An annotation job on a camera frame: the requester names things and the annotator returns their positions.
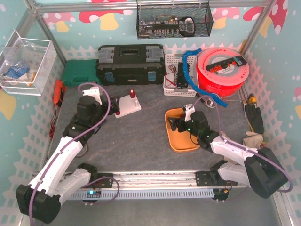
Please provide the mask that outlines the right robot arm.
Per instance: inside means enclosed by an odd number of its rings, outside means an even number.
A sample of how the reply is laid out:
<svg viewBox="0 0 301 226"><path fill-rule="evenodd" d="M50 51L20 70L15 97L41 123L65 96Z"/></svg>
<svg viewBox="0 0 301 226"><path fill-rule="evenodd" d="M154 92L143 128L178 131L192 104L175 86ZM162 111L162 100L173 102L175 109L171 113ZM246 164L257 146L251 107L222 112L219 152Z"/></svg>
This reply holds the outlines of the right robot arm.
<svg viewBox="0 0 301 226"><path fill-rule="evenodd" d="M195 143L200 148L230 159L217 169L222 180L249 186L265 199L276 191L282 192L281 187L291 182L287 172L269 148L248 147L212 130L205 114L196 111L193 104L185 105L181 111L179 116L168 116L167 125L172 131L186 132L189 137L195 137Z"/></svg>

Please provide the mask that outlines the white peg base plate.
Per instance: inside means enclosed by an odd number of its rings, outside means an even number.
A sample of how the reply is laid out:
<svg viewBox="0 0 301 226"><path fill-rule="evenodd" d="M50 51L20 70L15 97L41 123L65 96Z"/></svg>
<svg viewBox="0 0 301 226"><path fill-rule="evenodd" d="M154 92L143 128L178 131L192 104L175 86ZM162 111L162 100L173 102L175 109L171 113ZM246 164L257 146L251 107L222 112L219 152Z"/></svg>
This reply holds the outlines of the white peg base plate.
<svg viewBox="0 0 301 226"><path fill-rule="evenodd" d="M131 98L130 95L121 97L119 99L119 112L120 114L114 114L116 118L120 118L126 115L129 115L131 113L135 113L137 111L140 111L142 109L140 102L135 96L134 98Z"/></svg>

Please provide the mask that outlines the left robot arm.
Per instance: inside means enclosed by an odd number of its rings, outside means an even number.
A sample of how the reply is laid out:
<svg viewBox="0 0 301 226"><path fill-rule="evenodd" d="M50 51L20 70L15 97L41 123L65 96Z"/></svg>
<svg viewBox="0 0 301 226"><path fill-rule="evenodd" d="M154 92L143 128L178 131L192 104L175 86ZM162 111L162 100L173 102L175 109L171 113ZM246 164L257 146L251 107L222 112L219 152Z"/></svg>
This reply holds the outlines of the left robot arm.
<svg viewBox="0 0 301 226"><path fill-rule="evenodd" d="M57 217L64 202L80 188L93 186L103 179L97 168L83 163L66 179L62 176L72 160L96 134L107 116L119 110L117 102L110 98L101 85L90 83L91 88L82 91L77 110L63 132L61 140L41 171L16 190L19 210L29 217L32 226L38 220L50 224Z"/></svg>

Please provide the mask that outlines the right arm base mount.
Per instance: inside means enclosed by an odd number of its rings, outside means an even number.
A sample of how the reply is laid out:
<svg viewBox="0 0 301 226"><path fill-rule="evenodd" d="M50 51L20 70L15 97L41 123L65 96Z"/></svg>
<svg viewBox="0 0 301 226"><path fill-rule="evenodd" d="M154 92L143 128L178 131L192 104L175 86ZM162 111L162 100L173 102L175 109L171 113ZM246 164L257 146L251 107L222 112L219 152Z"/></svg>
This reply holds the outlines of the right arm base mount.
<svg viewBox="0 0 301 226"><path fill-rule="evenodd" d="M195 172L197 186L237 186L235 181L226 181L221 178L216 170Z"/></svg>

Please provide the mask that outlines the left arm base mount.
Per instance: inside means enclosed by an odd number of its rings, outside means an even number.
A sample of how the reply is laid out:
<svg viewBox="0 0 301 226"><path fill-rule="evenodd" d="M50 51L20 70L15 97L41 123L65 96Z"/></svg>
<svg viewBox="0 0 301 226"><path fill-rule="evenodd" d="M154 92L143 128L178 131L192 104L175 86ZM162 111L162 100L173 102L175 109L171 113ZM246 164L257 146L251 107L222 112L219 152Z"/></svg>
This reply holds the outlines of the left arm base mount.
<svg viewBox="0 0 301 226"><path fill-rule="evenodd" d="M103 177L113 177L113 173L98 173L96 177L92 177L91 181L94 181L98 178L103 178ZM88 188L93 188L93 189L100 189L100 188L112 188L113 181L110 178L105 178L102 180L99 180L91 185L88 186Z"/></svg>

